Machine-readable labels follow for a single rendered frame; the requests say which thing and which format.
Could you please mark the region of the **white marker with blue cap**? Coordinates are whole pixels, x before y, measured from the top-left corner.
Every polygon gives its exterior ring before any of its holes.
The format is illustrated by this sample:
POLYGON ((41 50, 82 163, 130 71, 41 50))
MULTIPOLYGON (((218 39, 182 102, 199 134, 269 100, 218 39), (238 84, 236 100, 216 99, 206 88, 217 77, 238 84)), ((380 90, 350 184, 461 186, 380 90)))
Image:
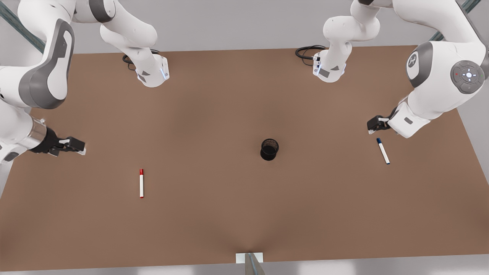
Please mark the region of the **white marker with blue cap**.
POLYGON ((390 164, 390 160, 388 158, 388 155, 386 153, 386 150, 385 150, 384 145, 383 145, 383 143, 382 143, 382 141, 381 141, 380 138, 377 138, 377 143, 378 143, 378 146, 379 146, 379 148, 381 150, 382 156, 384 157, 385 163, 386 164, 390 164))

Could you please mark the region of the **black mesh pen cup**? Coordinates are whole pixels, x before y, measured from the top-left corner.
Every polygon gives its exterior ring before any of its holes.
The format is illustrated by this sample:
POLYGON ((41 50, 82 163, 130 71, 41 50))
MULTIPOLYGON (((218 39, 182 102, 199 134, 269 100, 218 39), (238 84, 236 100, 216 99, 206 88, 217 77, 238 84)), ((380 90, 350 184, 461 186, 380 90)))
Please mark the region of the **black mesh pen cup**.
POLYGON ((274 160, 279 151, 279 144, 274 139, 265 139, 261 144, 260 155, 266 161, 274 160))

